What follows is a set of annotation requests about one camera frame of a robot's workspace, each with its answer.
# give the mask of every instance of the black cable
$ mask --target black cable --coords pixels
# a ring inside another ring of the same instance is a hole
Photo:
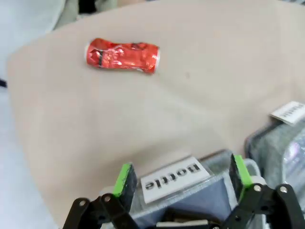
[[[0,87],[8,87],[6,81],[0,79]]]

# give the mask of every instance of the soda can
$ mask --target soda can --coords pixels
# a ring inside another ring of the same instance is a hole
[[[113,43],[96,38],[85,48],[87,64],[107,69],[136,69],[154,73],[160,60],[159,47],[148,43]]]

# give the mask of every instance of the green tape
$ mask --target green tape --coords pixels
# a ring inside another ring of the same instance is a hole
[[[116,180],[116,183],[115,183],[115,186],[113,189],[114,196],[120,197],[120,195],[122,194],[123,189],[125,187],[126,178],[128,176],[131,166],[132,166],[132,164],[124,164],[122,166],[119,177]]]
[[[247,190],[247,188],[249,188],[253,184],[253,182],[252,182],[251,176],[248,172],[248,169],[247,169],[246,165],[244,164],[244,160],[243,160],[242,156],[235,155],[234,158],[235,158],[235,162],[237,165],[240,179],[243,184],[243,189],[242,189],[242,192],[241,192],[241,195],[239,198],[239,200],[241,200],[244,196],[244,192]]]

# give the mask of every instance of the table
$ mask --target table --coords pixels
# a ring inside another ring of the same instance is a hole
[[[193,154],[243,153],[244,140],[303,101],[304,8],[273,0],[162,0],[85,18],[21,48],[8,88],[31,174],[62,226],[122,163],[139,176]],[[88,66],[102,37],[161,49],[157,73]]]

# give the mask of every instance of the red crushed can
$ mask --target red crushed can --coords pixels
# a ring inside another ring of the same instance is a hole
[[[137,69],[154,73],[158,67],[159,47],[147,43],[112,43],[96,38],[85,48],[87,64],[108,69]]]

